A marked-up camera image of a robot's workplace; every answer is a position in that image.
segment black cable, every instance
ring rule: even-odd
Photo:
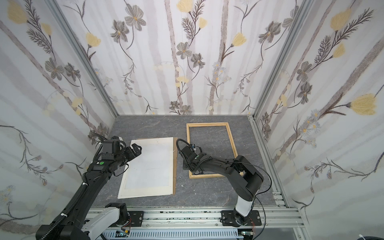
[[[265,215],[265,210],[264,210],[264,207],[263,207],[263,205],[262,205],[262,202],[261,202],[257,197],[255,197],[255,198],[259,201],[260,205],[261,205],[262,208],[263,208],[263,212],[264,212],[264,226],[263,226],[263,229],[261,230],[261,232],[260,232],[257,236],[255,236],[252,240],[254,240],[254,239],[256,239],[258,236],[260,236],[260,234],[264,231],[264,229],[265,229],[265,224],[266,224],[266,215]]]
[[[102,240],[108,240],[103,234],[100,234]]]
[[[49,230],[44,234],[44,236],[42,236],[40,238],[40,240],[46,240],[48,238],[48,236],[54,232],[56,230],[56,228],[61,224],[61,222],[68,216],[68,214],[70,214],[72,212],[72,210],[74,209],[74,207],[77,205],[77,203],[80,201],[80,199],[82,198],[83,194],[85,193],[85,190],[88,186],[88,183],[87,183],[87,178],[86,178],[86,173],[83,173],[81,175],[81,178],[83,180],[83,185],[81,187],[81,190],[79,192],[79,194],[76,196],[76,198],[73,200],[73,202],[71,202],[71,205],[66,209],[64,210],[60,215],[59,219],[49,228]]]

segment white paper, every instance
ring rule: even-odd
[[[173,194],[173,141],[172,137],[131,141],[142,152],[128,163],[119,199]]]

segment wall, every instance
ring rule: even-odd
[[[383,237],[384,3],[316,0],[257,116],[313,240]]]
[[[119,114],[251,114],[301,1],[58,1]]]
[[[0,235],[34,239],[114,118],[44,1],[0,1]]]

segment empty picture frame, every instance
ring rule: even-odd
[[[236,158],[237,157],[237,150],[235,146],[235,142],[233,141],[231,129],[229,128],[229,123],[227,122],[197,122],[197,123],[187,123],[187,142],[190,142],[190,134],[189,134],[189,128],[190,127],[214,127],[214,126],[225,126],[227,128],[228,132],[228,137],[229,141],[232,146],[232,151],[233,151],[233,156]],[[194,175],[190,170],[189,171],[189,178],[190,179],[195,179],[195,178],[208,178],[208,177],[224,177],[221,174],[199,174],[199,175]]]
[[[131,141],[131,144],[141,146],[142,152],[128,163],[129,168],[123,174],[118,199],[175,194],[175,141],[173,137]]]

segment wooden frame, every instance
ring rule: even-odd
[[[233,155],[236,158],[237,157],[237,150],[235,146],[235,142],[233,141],[231,129],[229,128],[229,123],[228,122],[198,122],[198,123],[187,123],[187,142],[190,142],[190,134],[189,134],[189,128],[190,127],[214,127],[214,126],[225,126],[227,128],[228,132],[228,137],[229,141],[231,142],[232,146],[232,151]],[[190,179],[195,179],[195,178],[208,178],[208,177],[224,177],[221,174],[200,174],[200,175],[194,175],[192,172],[189,170],[189,178]]]

